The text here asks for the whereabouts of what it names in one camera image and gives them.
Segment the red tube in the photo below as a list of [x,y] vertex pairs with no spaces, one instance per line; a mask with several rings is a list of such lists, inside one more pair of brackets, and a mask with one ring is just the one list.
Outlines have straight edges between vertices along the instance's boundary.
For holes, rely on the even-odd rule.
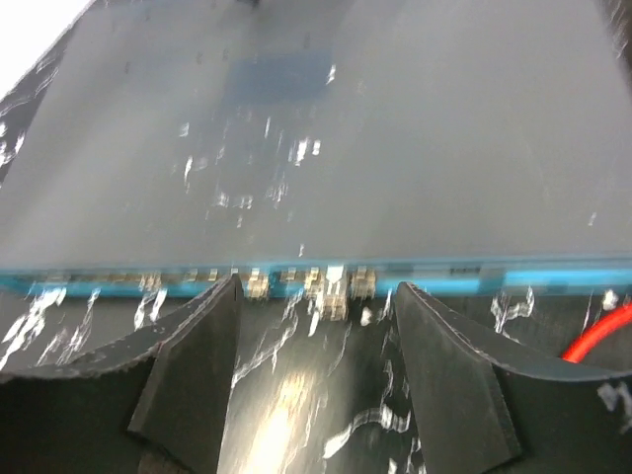
[[629,323],[632,323],[632,304],[621,306],[599,320],[566,349],[562,359],[574,363],[581,362],[596,345]]

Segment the flat gray surface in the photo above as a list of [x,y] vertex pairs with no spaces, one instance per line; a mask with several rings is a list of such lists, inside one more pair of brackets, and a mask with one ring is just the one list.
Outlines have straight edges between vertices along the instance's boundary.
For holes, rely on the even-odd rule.
[[0,191],[0,269],[631,253],[591,1],[162,3],[82,21]]

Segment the blue edge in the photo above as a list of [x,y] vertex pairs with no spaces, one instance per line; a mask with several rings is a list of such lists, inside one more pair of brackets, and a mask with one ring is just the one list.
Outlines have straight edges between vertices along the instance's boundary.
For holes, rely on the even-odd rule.
[[[312,263],[305,265],[302,263],[298,270],[307,270],[311,267],[322,265]],[[480,267],[477,271],[468,274],[469,266],[464,266],[465,274],[456,274],[451,271],[453,267],[447,266],[445,263],[435,263],[430,266],[431,271],[441,271],[444,275],[429,275],[428,265],[415,266],[406,265],[405,270],[401,270],[402,264],[369,264],[368,267],[375,268],[377,274],[377,283],[375,295],[384,297],[389,292],[394,291],[401,281],[409,281],[419,288],[436,296],[475,296],[484,294],[493,294],[499,290],[509,292],[520,291],[531,287],[538,294],[550,295],[582,295],[592,294],[593,292],[604,289],[613,289],[618,291],[627,291],[632,288],[632,265],[629,262],[621,262],[611,268],[607,266],[598,266],[598,262],[592,261],[588,268],[578,268],[577,263],[569,264],[558,262],[557,267],[561,270],[555,270],[551,263],[549,264],[513,264],[505,267],[505,270],[498,270],[502,266],[498,263],[494,264],[492,272],[481,272]],[[286,283],[278,280],[280,271],[290,266],[276,264],[274,266],[259,266],[263,272],[268,272],[270,276],[270,297],[286,298],[296,294],[302,288],[301,282]],[[357,265],[347,266],[351,271]],[[147,272],[147,270],[138,270],[139,272]],[[41,294],[44,291],[54,288],[65,287],[66,296],[70,297],[89,297],[91,293],[98,289],[101,296],[105,297],[137,297],[143,294],[143,290],[134,283],[124,282],[43,282],[32,281],[25,278],[27,274],[24,272],[7,273],[0,272],[0,286],[10,291],[22,294]],[[207,282],[181,282],[177,284],[167,284],[169,296],[178,298],[192,298],[202,291],[206,290],[212,283]]]

